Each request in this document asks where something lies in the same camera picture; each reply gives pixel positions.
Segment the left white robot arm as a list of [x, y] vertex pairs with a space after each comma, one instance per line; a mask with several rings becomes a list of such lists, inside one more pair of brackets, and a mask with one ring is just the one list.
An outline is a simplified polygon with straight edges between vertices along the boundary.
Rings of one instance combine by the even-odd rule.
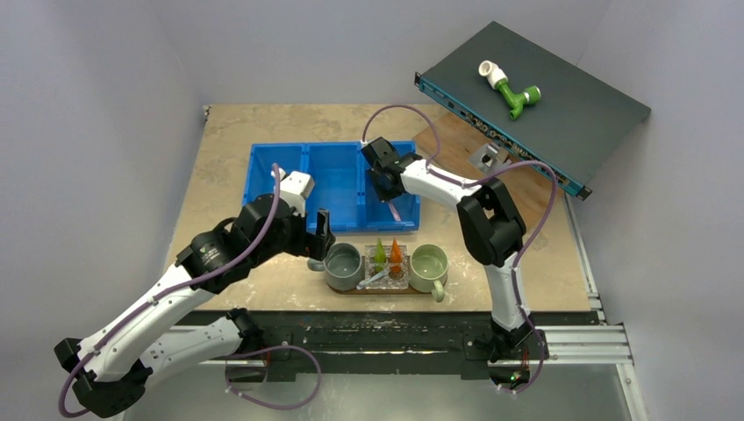
[[201, 232], [176, 256], [161, 278], [124, 313], [84, 339], [66, 338], [54, 349], [67, 379], [58, 399], [65, 418], [68, 396], [79, 414], [116, 416], [137, 403], [155, 383], [198, 363], [291, 353], [270, 343], [244, 308], [229, 310], [204, 328], [181, 337], [169, 330], [196, 307], [277, 255], [325, 258], [335, 240], [330, 212], [319, 209], [307, 228], [304, 199], [268, 193], [246, 203], [235, 217]]

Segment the pale green ceramic mug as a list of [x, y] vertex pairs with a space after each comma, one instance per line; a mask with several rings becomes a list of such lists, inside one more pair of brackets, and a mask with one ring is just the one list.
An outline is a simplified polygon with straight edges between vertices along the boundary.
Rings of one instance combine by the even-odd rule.
[[448, 269], [448, 257], [442, 248], [434, 244], [418, 246], [410, 257], [409, 286], [430, 294], [436, 303], [441, 303], [445, 297]]

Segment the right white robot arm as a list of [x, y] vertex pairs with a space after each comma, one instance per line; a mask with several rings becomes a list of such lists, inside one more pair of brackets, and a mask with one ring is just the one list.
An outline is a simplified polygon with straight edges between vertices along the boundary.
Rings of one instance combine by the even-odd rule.
[[492, 302], [492, 344], [505, 357], [523, 350], [533, 332], [518, 263], [526, 224], [505, 184], [497, 178], [478, 184], [439, 171], [416, 153], [401, 155], [384, 138], [364, 143], [361, 153], [380, 201], [412, 194], [456, 212], [465, 247], [485, 269]]

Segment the orange toothpaste tube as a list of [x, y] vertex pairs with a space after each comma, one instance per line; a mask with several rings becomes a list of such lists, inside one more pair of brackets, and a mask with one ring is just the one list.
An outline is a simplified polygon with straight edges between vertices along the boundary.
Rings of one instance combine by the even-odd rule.
[[404, 255], [401, 251], [401, 248], [397, 243], [397, 240], [393, 239], [392, 245], [390, 247], [389, 257], [389, 268], [392, 275], [398, 276], [400, 274], [400, 272], [402, 271], [403, 261]]

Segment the grey ceramic mug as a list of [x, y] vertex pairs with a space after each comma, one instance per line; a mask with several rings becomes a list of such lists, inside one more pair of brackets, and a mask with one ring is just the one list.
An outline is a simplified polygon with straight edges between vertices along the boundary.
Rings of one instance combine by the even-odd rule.
[[309, 259], [307, 267], [311, 271], [322, 272], [325, 283], [337, 291], [356, 289], [365, 276], [359, 250], [348, 243], [334, 244], [323, 260]]

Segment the green toothpaste tube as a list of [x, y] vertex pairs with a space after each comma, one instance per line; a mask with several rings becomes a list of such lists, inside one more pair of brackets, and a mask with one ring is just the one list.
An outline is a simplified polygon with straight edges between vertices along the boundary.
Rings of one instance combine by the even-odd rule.
[[375, 273], [380, 273], [386, 268], [387, 255], [385, 253], [385, 248], [380, 238], [378, 238], [376, 242], [376, 249], [375, 249], [373, 262], [374, 262]]

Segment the blue plastic bin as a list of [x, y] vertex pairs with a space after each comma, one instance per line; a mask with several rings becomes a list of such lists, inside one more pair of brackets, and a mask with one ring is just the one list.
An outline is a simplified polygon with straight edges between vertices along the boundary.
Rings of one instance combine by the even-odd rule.
[[392, 203], [400, 217], [396, 220], [389, 205], [378, 200], [357, 141], [252, 145], [243, 204], [273, 191], [270, 170], [274, 163], [289, 173], [299, 171], [313, 178], [315, 187], [306, 203], [312, 231], [320, 208], [329, 210], [334, 233], [412, 232], [419, 228], [420, 198], [410, 194], [395, 198]]

